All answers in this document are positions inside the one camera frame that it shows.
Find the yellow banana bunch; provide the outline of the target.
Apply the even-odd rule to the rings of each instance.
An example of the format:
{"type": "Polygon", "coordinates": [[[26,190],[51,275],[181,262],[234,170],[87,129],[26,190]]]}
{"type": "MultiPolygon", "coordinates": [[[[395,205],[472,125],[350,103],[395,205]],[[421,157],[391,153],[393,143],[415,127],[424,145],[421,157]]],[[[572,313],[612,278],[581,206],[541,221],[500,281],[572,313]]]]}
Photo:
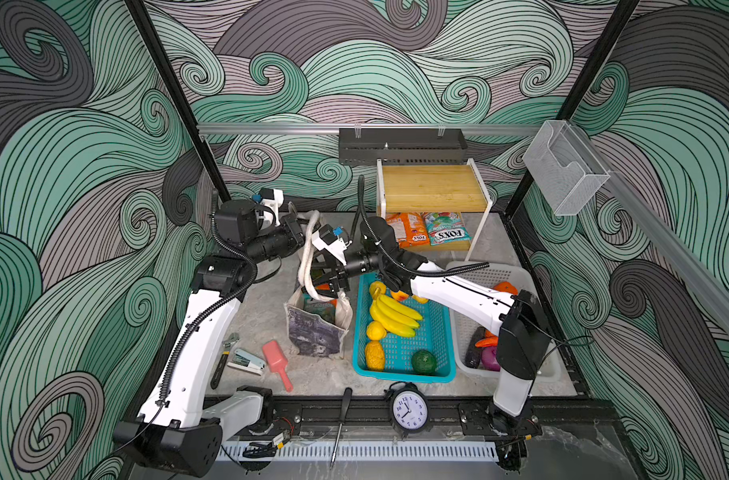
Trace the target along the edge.
{"type": "Polygon", "coordinates": [[[389,333],[402,338],[415,337],[424,320],[417,310],[400,304],[388,294],[373,299],[370,314],[389,333]]]}

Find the beige canvas tote bag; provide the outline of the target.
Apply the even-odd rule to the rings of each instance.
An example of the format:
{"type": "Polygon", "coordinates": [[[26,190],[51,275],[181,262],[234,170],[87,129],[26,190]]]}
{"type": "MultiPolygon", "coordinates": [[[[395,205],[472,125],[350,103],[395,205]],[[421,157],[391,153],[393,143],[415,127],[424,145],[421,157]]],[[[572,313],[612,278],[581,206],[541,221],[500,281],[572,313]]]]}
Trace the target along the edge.
{"type": "Polygon", "coordinates": [[[304,240],[298,252],[296,290],[284,304],[286,332],[292,354],[342,360],[354,312],[344,292],[334,293],[312,285],[312,262],[320,250],[314,245],[318,228],[326,226],[316,210],[298,214],[304,240]]]}

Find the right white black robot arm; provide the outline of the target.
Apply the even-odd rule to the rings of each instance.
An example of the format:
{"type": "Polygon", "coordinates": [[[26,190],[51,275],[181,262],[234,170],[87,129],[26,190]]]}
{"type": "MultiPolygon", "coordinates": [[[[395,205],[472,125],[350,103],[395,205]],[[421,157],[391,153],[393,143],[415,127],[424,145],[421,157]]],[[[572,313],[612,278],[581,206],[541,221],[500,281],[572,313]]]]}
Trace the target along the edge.
{"type": "Polygon", "coordinates": [[[501,371],[493,394],[494,414],[520,419],[551,344],[538,297],[524,289],[506,293],[465,277],[489,269],[488,262],[446,270],[400,248],[394,229],[383,218],[365,217],[360,234],[360,250],[324,256],[318,266],[324,274],[314,278],[312,285],[326,284],[334,293],[345,292],[350,278],[375,272],[388,288],[434,301],[484,327],[499,340],[501,371]]]}

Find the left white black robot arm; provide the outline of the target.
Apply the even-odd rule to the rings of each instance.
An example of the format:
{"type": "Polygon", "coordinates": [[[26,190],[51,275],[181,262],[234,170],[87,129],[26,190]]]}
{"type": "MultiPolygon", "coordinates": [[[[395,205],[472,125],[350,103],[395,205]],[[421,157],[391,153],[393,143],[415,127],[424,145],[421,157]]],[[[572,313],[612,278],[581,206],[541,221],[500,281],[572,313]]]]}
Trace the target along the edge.
{"type": "Polygon", "coordinates": [[[172,474],[205,476],[222,444],[264,414],[266,389],[246,387],[206,407],[210,370],[222,356],[226,330],[248,288],[258,278],[258,264],[287,258],[306,236],[298,217],[286,214],[266,235],[234,244],[238,220],[232,214],[212,220],[220,254],[196,268],[186,316],[154,392],[133,420],[121,421],[112,440],[136,464],[172,474]]]}

